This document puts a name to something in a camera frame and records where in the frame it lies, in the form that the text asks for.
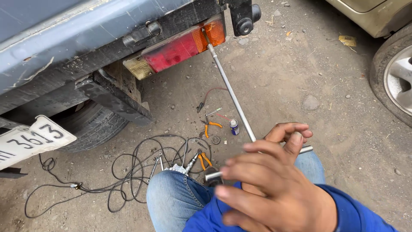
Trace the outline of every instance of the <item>orange-handled pliers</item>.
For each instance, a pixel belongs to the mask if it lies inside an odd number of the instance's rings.
[[[201,121],[205,124],[205,135],[206,135],[206,138],[209,138],[209,135],[207,134],[207,125],[208,125],[208,124],[209,124],[209,125],[216,125],[216,126],[222,128],[222,125],[221,125],[221,124],[213,123],[213,122],[205,122],[205,121],[203,121],[203,120],[201,120]]]
[[[206,155],[205,155],[204,152],[202,152],[202,154],[197,155],[197,157],[200,159],[200,163],[202,164],[202,168],[203,168],[203,171],[204,171],[204,170],[206,170],[206,168],[205,168],[205,165],[203,164],[202,156],[203,156],[203,158],[205,158],[206,162],[209,163],[210,167],[212,166],[212,163],[211,163],[210,160],[206,157]]]

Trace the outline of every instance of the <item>car tire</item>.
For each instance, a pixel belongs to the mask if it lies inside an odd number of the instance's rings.
[[[399,120],[412,127],[412,116],[396,105],[385,88],[385,70],[392,59],[412,45],[412,24],[396,32],[376,52],[370,70],[370,86],[381,103]]]
[[[115,135],[128,120],[89,101],[80,110],[54,121],[77,137],[77,140],[59,149],[65,152],[82,152],[95,148]]]

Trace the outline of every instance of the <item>black wire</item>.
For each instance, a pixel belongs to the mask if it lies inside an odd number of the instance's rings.
[[[164,138],[164,137],[179,137],[179,138],[181,138],[182,140],[184,140],[184,143],[180,146],[179,150],[176,150],[176,149],[173,148],[173,147],[163,147],[162,144],[161,144],[161,142],[159,142],[158,140],[155,139],[155,138],[157,138],[157,137],[160,137],[160,138]],[[207,141],[205,141],[204,139],[201,139],[201,138],[193,137],[193,138],[188,139],[187,142],[189,142],[190,140],[193,140],[193,139],[194,139],[194,140],[196,140],[196,139],[197,139],[197,140],[202,140],[203,142],[206,143],[206,147],[209,147],[209,153],[210,153],[210,158],[209,158],[209,159],[211,160],[211,159],[212,159],[212,149],[211,149],[211,146],[207,143]],[[144,158],[143,160],[140,160],[140,159],[138,158],[139,148],[140,148],[140,146],[141,146],[144,142],[146,142],[146,141],[155,141],[155,142],[157,142],[157,143],[159,144],[159,146],[160,146],[160,149],[156,150],[155,152],[152,152],[149,156],[147,156],[147,157]],[[159,151],[162,151],[162,160],[163,160],[163,159],[165,160],[165,161],[162,161],[163,164],[166,163],[166,164],[168,164],[169,168],[171,168],[171,167],[173,167],[174,162],[175,162],[176,160],[179,160],[180,163],[182,163],[182,161],[183,161],[183,159],[182,159],[183,156],[181,156],[181,155],[179,154],[179,152],[181,151],[181,149],[182,149],[185,145],[186,145],[186,139],[183,138],[182,136],[179,136],[179,135],[156,135],[156,136],[153,136],[153,137],[144,139],[143,141],[141,141],[141,142],[135,147],[135,149],[134,149],[134,151],[133,151],[132,154],[121,154],[121,155],[119,155],[118,157],[116,157],[116,159],[113,161],[113,163],[112,163],[112,175],[113,175],[113,177],[116,178],[118,181],[116,181],[115,183],[113,183],[113,184],[111,184],[111,185],[109,185],[109,186],[106,186],[106,187],[103,187],[103,188],[98,188],[98,189],[87,189],[86,187],[83,186],[83,184],[82,184],[81,182],[64,182],[64,181],[60,180],[60,179],[57,177],[57,175],[55,175],[55,174],[52,173],[52,169],[53,169],[53,168],[55,167],[55,165],[56,165],[56,160],[55,160],[54,158],[48,158],[47,160],[45,160],[45,161],[43,162],[43,161],[42,161],[42,156],[41,156],[41,154],[39,154],[39,161],[40,161],[40,164],[42,165],[43,170],[47,171],[50,175],[54,176],[54,178],[55,178],[59,183],[64,184],[64,185],[50,185],[50,184],[46,184],[46,185],[38,186],[36,189],[34,189],[34,191],[33,191],[32,193],[29,194],[28,198],[26,199],[26,203],[24,204],[24,215],[25,215],[26,217],[28,217],[28,218],[36,218],[36,217],[39,217],[39,216],[45,214],[49,209],[53,208],[53,207],[56,206],[56,205],[61,204],[61,203],[64,203],[64,202],[68,202],[68,201],[73,200],[73,199],[75,199],[75,198],[78,198],[78,197],[80,197],[80,196],[84,196],[84,195],[87,194],[87,193],[95,193],[95,194],[98,194],[98,193],[103,193],[103,192],[109,192],[108,200],[107,200],[107,208],[108,208],[108,210],[109,210],[110,212],[112,212],[112,213],[115,213],[115,212],[120,211],[120,210],[126,205],[126,202],[128,202],[128,201],[135,200],[135,201],[137,201],[137,202],[139,202],[139,203],[143,203],[143,204],[144,204],[144,203],[146,203],[146,202],[143,202],[143,201],[140,201],[140,200],[137,199],[137,196],[138,196],[139,193],[140,193],[142,184],[144,183],[144,184],[148,185],[148,183],[145,182],[144,179],[149,179],[149,178],[144,176],[143,168],[148,167],[148,166],[153,166],[154,164],[143,165],[143,162],[146,161],[147,159],[149,159],[149,158],[150,158],[151,156],[153,156],[155,153],[157,153],[157,152],[159,152]],[[167,150],[173,150],[174,152],[176,152],[176,154],[175,154],[175,156],[173,157],[172,160],[167,160],[166,155],[165,155],[165,152],[164,152],[165,149],[167,149]],[[116,175],[115,175],[115,171],[114,171],[114,165],[115,165],[116,161],[117,161],[120,157],[122,157],[122,156],[131,156],[131,169],[126,173],[126,175],[125,175],[123,178],[116,176]],[[134,176],[134,175],[135,175],[138,171],[140,171],[140,170],[141,170],[141,176]],[[139,183],[139,187],[137,188],[137,190],[136,190],[135,193],[133,192],[133,180],[139,180],[139,182],[140,182],[140,183]],[[123,185],[124,185],[125,183],[128,183],[128,182],[130,182],[130,192],[131,192],[131,195],[132,195],[132,197],[129,198],[129,199],[127,198],[126,192],[123,190]],[[28,201],[29,201],[30,197],[31,197],[31,196],[34,194],[34,192],[37,191],[38,189],[40,189],[40,188],[42,188],[42,187],[47,187],[47,186],[49,186],[49,187],[57,187],[57,188],[70,188],[70,189],[72,189],[72,190],[73,190],[73,189],[74,189],[74,190],[80,190],[82,193],[81,193],[80,195],[77,195],[77,196],[75,196],[75,197],[69,198],[69,199],[67,199],[67,200],[64,200],[64,201],[61,201],[61,202],[57,202],[57,203],[52,204],[49,208],[47,208],[45,211],[43,211],[43,212],[42,212],[41,214],[39,214],[39,215],[29,216],[29,215],[27,214],[27,204],[28,204]],[[113,192],[120,192],[120,194],[121,194],[121,196],[122,196],[122,199],[123,199],[123,204],[122,204],[118,209],[115,209],[115,210],[111,209],[111,207],[110,207],[110,198],[111,198]]]

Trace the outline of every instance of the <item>ground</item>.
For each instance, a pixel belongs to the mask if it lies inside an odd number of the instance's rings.
[[[323,163],[327,183],[346,191],[398,230],[410,230],[412,130],[376,99],[368,83],[371,60],[384,40],[373,39],[325,1],[288,2],[291,6],[284,7],[279,0],[257,0],[262,18],[255,23],[244,45],[239,38],[233,38],[226,11],[227,41],[216,47],[256,137],[263,137],[279,122],[308,123],[314,132],[309,144]],[[276,10],[281,16],[272,19]],[[357,37],[358,46],[351,50],[342,45],[339,35]],[[47,152],[42,155],[43,160],[56,159],[52,172],[63,181],[83,182],[89,188],[104,187],[116,181],[111,174],[114,159],[122,153],[132,153],[145,137],[164,135],[170,128],[168,134],[206,139],[200,120],[204,119],[203,114],[218,107],[223,107],[221,115],[239,119],[224,90],[213,90],[202,113],[196,112],[207,90],[224,87],[209,52],[145,80],[145,86],[145,100],[155,117],[152,124],[136,127],[130,123],[113,139],[87,152]],[[213,164],[219,167],[238,153],[249,138],[242,124],[240,134],[233,136],[226,119],[216,115],[209,119],[223,124],[222,129],[210,126],[209,134],[228,142],[212,145]],[[160,140],[163,147],[178,149],[183,144],[180,138]],[[147,157],[153,148],[159,149],[159,145],[143,144],[138,156]],[[193,156],[201,147],[191,140],[189,148],[192,151],[188,156]],[[170,149],[165,154],[174,155]],[[150,158],[144,163],[153,161]],[[200,170],[199,166],[197,163],[196,170]],[[39,185],[61,184],[42,170],[38,156],[16,167],[23,167],[28,175],[18,180],[0,180],[1,231],[154,231],[145,204],[126,202],[119,212],[110,213],[107,192],[86,194],[57,205],[38,218],[28,219],[24,216],[27,195]],[[115,172],[125,175],[128,167],[130,158],[124,158],[115,165]],[[145,176],[151,168],[144,169]],[[137,199],[145,200],[146,187],[142,185]],[[30,198],[28,214],[38,215],[53,203],[77,194],[78,191],[67,188],[40,189]],[[110,206],[116,209],[122,202],[116,192]]]

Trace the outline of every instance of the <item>wd-40 can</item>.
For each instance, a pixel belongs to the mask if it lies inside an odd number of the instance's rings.
[[[238,135],[239,134],[239,123],[237,122],[236,119],[232,119],[229,122],[230,130],[233,135]]]

